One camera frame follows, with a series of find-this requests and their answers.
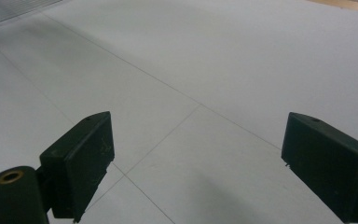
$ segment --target floor tile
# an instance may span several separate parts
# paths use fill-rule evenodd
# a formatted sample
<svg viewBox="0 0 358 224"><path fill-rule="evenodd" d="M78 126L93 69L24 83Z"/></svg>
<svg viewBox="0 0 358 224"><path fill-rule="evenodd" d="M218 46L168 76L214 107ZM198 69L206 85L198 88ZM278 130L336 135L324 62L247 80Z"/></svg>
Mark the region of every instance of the floor tile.
<svg viewBox="0 0 358 224"><path fill-rule="evenodd" d="M129 178L176 224L340 223L280 153L200 107Z"/></svg>
<svg viewBox="0 0 358 224"><path fill-rule="evenodd" d="M39 155L72 127L0 53L0 172L40 166Z"/></svg>
<svg viewBox="0 0 358 224"><path fill-rule="evenodd" d="M70 223L49 217L51 224ZM121 179L105 196L87 211L80 223L172 224L127 177Z"/></svg>
<svg viewBox="0 0 358 224"><path fill-rule="evenodd" d="M308 1L76 0L45 13L276 147L290 111L358 138L357 11Z"/></svg>
<svg viewBox="0 0 358 224"><path fill-rule="evenodd" d="M41 15L0 26L0 50L72 122L111 111L123 172L198 106Z"/></svg>
<svg viewBox="0 0 358 224"><path fill-rule="evenodd" d="M113 163L109 165L106 171L107 174L103 178L101 184L98 186L98 189L92 197L91 202L89 202L87 209L90 209L95 203L97 203L97 201L100 200L104 194L110 190L123 176L123 173L121 173L121 171L119 171Z"/></svg>
<svg viewBox="0 0 358 224"><path fill-rule="evenodd" d="M29 12L37 11L41 7L49 6L60 0L34 0L34 1L0 1L0 22L8 21Z"/></svg>

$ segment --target brass insert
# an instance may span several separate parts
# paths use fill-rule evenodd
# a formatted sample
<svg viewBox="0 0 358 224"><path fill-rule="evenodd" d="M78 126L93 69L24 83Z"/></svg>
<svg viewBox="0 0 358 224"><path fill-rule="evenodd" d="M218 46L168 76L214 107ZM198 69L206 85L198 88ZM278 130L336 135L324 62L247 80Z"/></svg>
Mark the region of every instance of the brass insert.
<svg viewBox="0 0 358 224"><path fill-rule="evenodd" d="M23 175L24 175L24 172L21 170L14 170L14 171L6 172L0 176L0 184L2 184L2 185L11 184L11 183L17 181L18 179L22 178Z"/></svg>

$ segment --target black bracket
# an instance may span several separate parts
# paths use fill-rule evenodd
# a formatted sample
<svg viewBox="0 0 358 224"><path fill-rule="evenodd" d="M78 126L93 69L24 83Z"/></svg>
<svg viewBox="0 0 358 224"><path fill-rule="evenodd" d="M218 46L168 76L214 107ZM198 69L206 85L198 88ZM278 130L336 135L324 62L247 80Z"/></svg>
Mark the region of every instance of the black bracket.
<svg viewBox="0 0 358 224"><path fill-rule="evenodd" d="M358 223L357 140L319 119L290 113L282 158L342 222Z"/></svg>
<svg viewBox="0 0 358 224"><path fill-rule="evenodd" d="M79 222L115 157L109 112L89 116L40 155L35 170L19 166L0 173L0 224Z"/></svg>

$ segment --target gray line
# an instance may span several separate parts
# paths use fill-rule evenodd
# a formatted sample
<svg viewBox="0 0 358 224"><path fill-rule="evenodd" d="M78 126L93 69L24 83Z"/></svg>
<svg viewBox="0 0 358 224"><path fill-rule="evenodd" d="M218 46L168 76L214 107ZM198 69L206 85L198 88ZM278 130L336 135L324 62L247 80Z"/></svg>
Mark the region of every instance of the gray line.
<svg viewBox="0 0 358 224"><path fill-rule="evenodd" d="M217 115L219 115L220 117L222 117L222 118L224 118L224 119L230 121L231 123L237 125L238 127L240 127L241 129L245 130L246 132L248 132L248 133L254 135L255 137L257 137L257 138L259 138L259 139L261 139L261 140L263 140L263 141L265 141L266 143L270 144L271 146L276 147L276 146L274 146L272 143L270 143L269 141L263 139L262 137L258 136L257 134L255 134L255 133L253 133L253 132L251 132L251 131L245 129L245 128L242 127L242 126L240 126L240 124L238 124L238 123L236 123L236 122L234 122L234 121L232 121L232 120L226 118L225 116L221 115L220 113L215 112L215 111L212 110L209 106L204 105L203 103L199 102L198 100L194 99L193 97L191 97L191 96L189 96L189 95L187 95L187 94L185 94L185 93L183 93L183 92L177 90L175 87L171 86L170 84L168 84L168 83L166 83L166 82L164 82L164 81L162 81L162 80L160 80L160 79L154 77L154 76L151 75L150 73L146 72L144 69L142 69L142 68L136 66L136 65L133 64L133 63L130 63L130 62L126 61L125 59L119 57L119 56L116 55L114 52L110 51L109 49L106 49L106 48L104 48L103 46L100 46L99 44L95 43L95 42L92 41L91 39L88 39L87 37L83 36L82 34L78 33L77 31L74 31L73 29L69 28L68 26L62 24L61 22L59 22L59 21L57 21L57 20L51 18L49 15L45 14L44 12L42 12L42 14L45 15L46 17L48 17L49 19L51 19L51 20L57 22L57 23L58 23L59 25L61 25L62 27L66 28L66 29L68 29L68 30L70 30L70 31L72 31L74 34L76 34L76 35L78 35L78 36L80 36L80 37L82 37L82 38L88 40L90 43L92 43L93 45L97 46L98 48L103 49L103 50L105 50L106 52L112 54L113 56L119 58L119 59L120 59L121 61L123 61L124 63L127 63L127 64L131 65L132 67L134 67L134 68L138 69L139 71L145 73L146 75L152 77L153 79L157 80L158 82L160 82L160 83L162 83L162 84L165 84L166 86L170 87L171 89L173 89L173 90L179 92L180 94L184 95L185 97L191 99L192 101L194 101L194 102L196 102L196 103L198 103L198 104L200 104L200 105L202 105L202 106L208 108L209 110L211 110L211 111L214 112L215 114L217 114Z"/></svg>
<svg viewBox="0 0 358 224"><path fill-rule="evenodd" d="M118 169L120 172L121 172L121 174L123 175L118 181L116 181L113 185L112 185L112 187L110 187L109 188L109 190L110 189L112 189L122 178L124 178L124 173L120 170L120 169ZM103 198L103 196L107 193L107 192L109 192L109 190L107 190L99 199L97 199L97 201L95 201L88 209L86 209L86 211L85 212L87 212L87 211L89 211L98 201L100 201L101 200L101 198Z"/></svg>
<svg viewBox="0 0 358 224"><path fill-rule="evenodd" d="M26 80L28 80L28 81L36 88L37 91L39 91L39 92L54 106L54 108L56 108L56 109L60 112L60 114L62 114L70 123L72 123L72 124L74 125L74 123L51 101L50 98L48 98L48 97L46 96L46 94L45 94L44 92L42 92L42 91L33 83L33 81L32 81L30 78L27 77L27 75L25 75L25 73L24 73L16 64L14 64L1 50L0 50L0 53L2 54L2 56L4 56L4 58L5 58L8 62L10 62L11 65L13 65L13 67L14 67L16 70L18 70L18 71L20 72L20 74L22 74L22 75L25 77Z"/></svg>
<svg viewBox="0 0 358 224"><path fill-rule="evenodd" d="M194 112L196 112L200 106L201 105L197 105L197 107L193 111L191 111L191 113L188 114L187 117L185 117L178 125L176 125L176 127L174 127L169 133L167 133L164 138L161 139L161 141L159 141L152 149L150 149L150 151L148 151L146 155L144 155L138 162L136 162L136 164L133 165L127 173L124 173L124 175L128 174L133 168L135 168L144 158L147 157L147 155L150 154L150 152L152 152L156 147L159 146L159 144L161 144L168 136L170 136L173 131L175 131L180 125L182 125L188 118L190 118L190 116L193 115Z"/></svg>
<svg viewBox="0 0 358 224"><path fill-rule="evenodd" d="M131 179L129 179L129 180L130 180L130 182L131 182L138 190L140 190L140 191L143 193L143 195L144 195L153 205L156 206L156 208L158 208L158 210L159 210L162 214L164 214L164 216L165 216L167 219L169 219L173 224L175 224L175 222L174 222L170 217L168 217L168 215L165 214L165 212L162 211L162 209L159 208L159 207L149 198L149 196L147 196L147 195L144 193L143 190L141 190Z"/></svg>

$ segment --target white floor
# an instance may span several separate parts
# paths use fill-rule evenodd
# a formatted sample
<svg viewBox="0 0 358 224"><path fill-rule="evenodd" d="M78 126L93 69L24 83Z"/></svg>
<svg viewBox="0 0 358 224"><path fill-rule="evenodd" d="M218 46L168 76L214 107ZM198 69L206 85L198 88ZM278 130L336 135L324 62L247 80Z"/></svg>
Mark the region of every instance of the white floor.
<svg viewBox="0 0 358 224"><path fill-rule="evenodd" d="M72 0L0 24L0 172L106 110L117 157L81 223L340 223L280 148L290 111L358 139L358 12Z"/></svg>

